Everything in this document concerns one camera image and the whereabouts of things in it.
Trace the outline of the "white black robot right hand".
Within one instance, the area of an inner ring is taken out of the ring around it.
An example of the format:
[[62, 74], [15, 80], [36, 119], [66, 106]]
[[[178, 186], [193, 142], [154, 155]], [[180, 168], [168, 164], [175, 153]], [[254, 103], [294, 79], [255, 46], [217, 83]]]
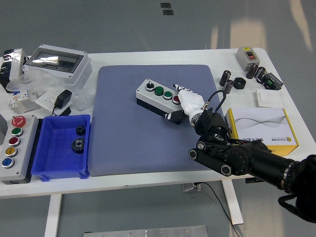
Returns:
[[199, 119], [203, 112], [203, 97], [193, 92], [192, 90], [178, 84], [174, 84], [173, 86], [178, 91], [178, 98], [180, 100], [180, 105], [182, 109], [165, 114], [164, 117], [174, 123], [181, 123], [188, 116], [191, 126], [194, 127], [195, 122]]

